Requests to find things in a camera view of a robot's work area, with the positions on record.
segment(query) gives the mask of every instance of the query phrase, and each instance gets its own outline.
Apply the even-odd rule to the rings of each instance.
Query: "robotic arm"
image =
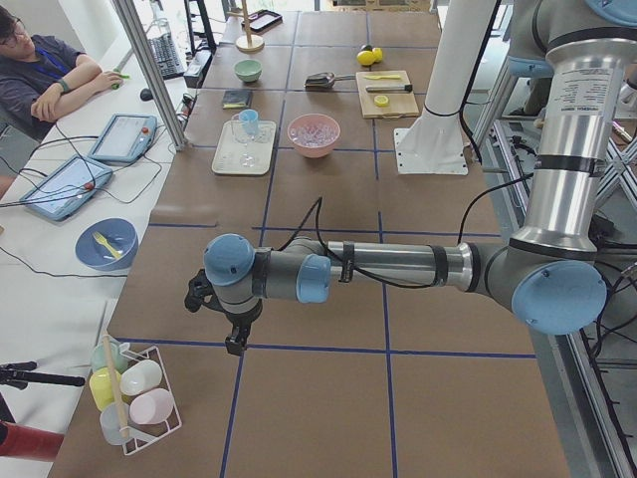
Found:
[[[462,14],[453,10],[454,2],[462,1],[451,2],[452,25],[458,22],[449,16]],[[606,287],[592,266],[596,249],[587,231],[624,72],[637,61],[637,2],[517,0],[513,22],[511,55],[518,62],[528,59],[533,68],[545,58],[553,82],[527,217],[509,244],[325,244],[299,238],[275,251],[254,248],[234,234],[220,236],[190,281],[186,307],[226,314],[233,325],[229,353],[246,348],[263,299],[323,302],[332,277],[414,288],[452,285],[493,298],[546,334],[568,334],[595,320]]]

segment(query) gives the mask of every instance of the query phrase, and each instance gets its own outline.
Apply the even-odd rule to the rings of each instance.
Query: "brown tabletop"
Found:
[[[482,296],[453,288],[406,291],[372,282],[333,283],[324,304],[268,300],[250,348],[229,356],[230,323],[191,314],[187,283],[203,250],[235,232],[279,247],[317,197],[327,240],[455,244],[469,202],[486,189],[467,176],[399,175],[393,130],[413,119],[363,119],[355,82],[307,93],[305,76],[360,71],[362,44],[382,47],[372,70],[406,70],[424,101],[440,39],[425,13],[286,13],[266,48],[232,45],[215,56],[118,301],[109,331],[161,350],[183,426],[124,457],[102,439],[85,390],[50,477],[566,477],[528,331]],[[264,65],[253,107],[279,128],[263,176],[211,170],[232,66]],[[291,119],[325,113],[342,141],[322,159],[298,155]],[[313,235],[312,227],[305,231]],[[499,241],[488,198],[474,207],[467,241]]]

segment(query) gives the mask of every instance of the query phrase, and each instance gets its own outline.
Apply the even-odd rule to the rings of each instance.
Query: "blue bowl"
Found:
[[[94,232],[101,233],[121,257],[116,259],[107,247],[98,243]],[[114,217],[97,222],[82,233],[76,243],[76,256],[83,264],[98,271],[116,271],[130,267],[138,247],[134,226],[125,219]]]

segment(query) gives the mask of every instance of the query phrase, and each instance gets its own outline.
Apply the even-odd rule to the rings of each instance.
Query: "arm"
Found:
[[[94,94],[121,84],[121,76],[113,72],[102,72],[100,65],[88,55],[78,55],[76,67],[62,77],[69,86],[63,95],[60,83],[53,83],[32,104],[31,114],[38,120],[55,122],[74,112]]]

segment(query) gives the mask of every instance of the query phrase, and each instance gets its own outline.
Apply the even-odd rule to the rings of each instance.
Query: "wooden cutting board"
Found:
[[[370,80],[369,75],[400,75],[400,80]],[[360,97],[360,107],[363,118],[404,118],[418,117],[420,111],[413,93],[368,93],[365,87],[402,87],[409,85],[409,77],[404,70],[383,72],[357,72],[356,85]],[[389,98],[389,106],[378,107],[374,104],[376,95],[386,95]]]

